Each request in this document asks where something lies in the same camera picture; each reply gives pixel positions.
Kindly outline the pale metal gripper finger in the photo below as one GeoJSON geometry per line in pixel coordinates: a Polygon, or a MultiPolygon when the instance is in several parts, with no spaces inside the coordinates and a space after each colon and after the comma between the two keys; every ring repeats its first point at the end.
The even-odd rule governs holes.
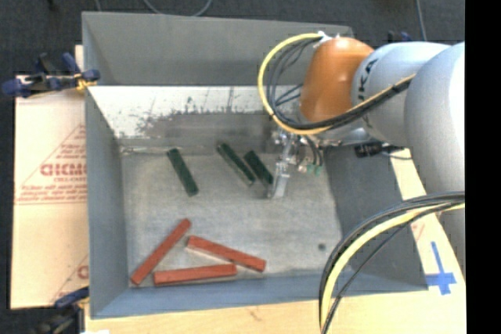
{"type": "Polygon", "coordinates": [[[290,172],[287,167],[277,167],[275,180],[274,180],[274,189],[273,189],[273,197],[274,198],[282,198],[285,195],[287,189],[287,183],[290,178],[290,172]]]}
{"type": "Polygon", "coordinates": [[[268,198],[280,197],[283,187],[283,164],[276,162],[275,172],[272,175],[272,183],[269,185],[268,198]]]}

